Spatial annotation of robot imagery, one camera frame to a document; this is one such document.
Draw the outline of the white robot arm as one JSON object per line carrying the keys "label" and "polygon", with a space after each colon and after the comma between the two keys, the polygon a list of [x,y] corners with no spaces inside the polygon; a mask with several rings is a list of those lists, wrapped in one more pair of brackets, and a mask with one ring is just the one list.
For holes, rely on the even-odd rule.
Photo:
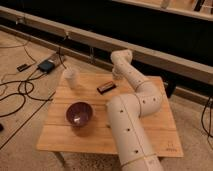
{"label": "white robot arm", "polygon": [[119,94],[107,103],[107,114],[122,171],[163,171],[140,118],[157,112],[162,105],[159,88],[131,65],[131,50],[111,53],[115,78],[124,77],[133,93]]}

